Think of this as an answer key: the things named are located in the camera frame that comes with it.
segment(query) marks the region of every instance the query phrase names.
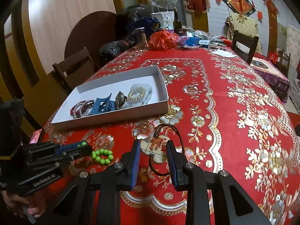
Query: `human hand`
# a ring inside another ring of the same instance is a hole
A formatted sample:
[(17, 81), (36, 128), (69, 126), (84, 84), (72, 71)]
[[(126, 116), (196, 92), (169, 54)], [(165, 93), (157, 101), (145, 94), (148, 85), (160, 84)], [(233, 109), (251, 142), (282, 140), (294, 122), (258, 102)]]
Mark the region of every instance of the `human hand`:
[(28, 206), (28, 213), (34, 216), (34, 218), (39, 218), (47, 207), (44, 192), (42, 190), (25, 198), (7, 191), (2, 191), (2, 195), (7, 208), (11, 210), (15, 216), (20, 216), (22, 218), (25, 217), (21, 207), (22, 203)]

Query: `yellow cloth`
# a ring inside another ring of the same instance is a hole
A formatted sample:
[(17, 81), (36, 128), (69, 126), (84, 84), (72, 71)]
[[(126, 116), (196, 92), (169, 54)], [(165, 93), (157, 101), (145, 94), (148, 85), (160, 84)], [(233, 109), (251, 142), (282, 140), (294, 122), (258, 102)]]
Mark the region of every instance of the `yellow cloth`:
[[(260, 36), (256, 20), (247, 16), (230, 12), (225, 23), (228, 26), (227, 38), (229, 40), (233, 39), (234, 31), (239, 31), (239, 33), (250, 37)], [(256, 52), (262, 54), (262, 46), (259, 40), (256, 47)]]

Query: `silver screw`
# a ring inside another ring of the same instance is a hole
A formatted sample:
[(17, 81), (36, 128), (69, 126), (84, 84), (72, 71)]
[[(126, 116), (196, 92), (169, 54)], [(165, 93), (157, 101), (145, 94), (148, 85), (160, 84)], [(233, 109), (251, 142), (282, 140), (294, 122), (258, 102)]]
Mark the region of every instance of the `silver screw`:
[(81, 177), (82, 179), (85, 179), (88, 175), (89, 175), (89, 173), (84, 171), (79, 174), (79, 177)]
[(122, 164), (121, 162), (117, 162), (117, 163), (115, 163), (113, 166), (114, 166), (114, 168), (116, 168), (116, 169), (120, 169), (120, 168), (123, 167), (123, 164)]
[(226, 171), (226, 170), (221, 170), (220, 171), (220, 174), (223, 176), (223, 177), (227, 177), (229, 175), (229, 173)]
[(191, 163), (191, 162), (187, 162), (187, 163), (185, 164), (185, 167), (188, 168), (188, 169), (192, 169), (194, 166), (195, 166), (195, 165), (194, 165), (193, 163)]

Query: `brown cord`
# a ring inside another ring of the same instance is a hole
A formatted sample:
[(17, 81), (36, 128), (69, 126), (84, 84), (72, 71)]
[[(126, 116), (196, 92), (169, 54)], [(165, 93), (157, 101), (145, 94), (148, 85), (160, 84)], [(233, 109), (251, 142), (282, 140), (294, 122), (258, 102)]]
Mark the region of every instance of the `brown cord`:
[[(171, 128), (171, 129), (178, 135), (179, 140), (180, 140), (181, 149), (182, 149), (182, 152), (184, 153), (185, 148), (184, 148), (184, 146), (183, 146), (182, 138), (181, 138), (181, 136), (180, 136), (180, 133), (179, 133), (178, 129), (177, 129), (174, 125), (171, 125), (171, 124), (160, 124), (160, 125), (158, 125), (158, 126), (155, 128), (155, 132), (154, 132), (154, 134), (153, 134), (153, 137), (154, 137), (154, 138), (158, 138), (159, 132), (161, 131), (161, 129), (162, 129), (163, 127), (166, 127), (166, 126), (169, 127), (169, 128)], [(168, 172), (168, 173), (159, 173), (158, 171), (155, 170), (155, 168), (153, 167), (153, 156), (152, 156), (152, 155), (149, 156), (149, 167), (150, 167), (150, 169), (152, 170), (152, 172), (153, 172), (154, 174), (158, 175), (158, 176), (167, 176), (167, 175), (170, 174), (170, 172)]]

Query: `white curtain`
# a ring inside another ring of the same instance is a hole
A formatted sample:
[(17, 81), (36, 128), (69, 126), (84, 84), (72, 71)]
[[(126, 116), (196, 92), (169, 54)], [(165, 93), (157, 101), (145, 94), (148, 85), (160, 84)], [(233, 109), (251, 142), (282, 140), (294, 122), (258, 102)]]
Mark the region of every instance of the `white curtain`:
[(291, 54), (288, 78), (292, 84), (294, 79), (297, 78), (296, 68), (300, 59), (300, 30), (291, 25), (287, 27), (286, 52)]

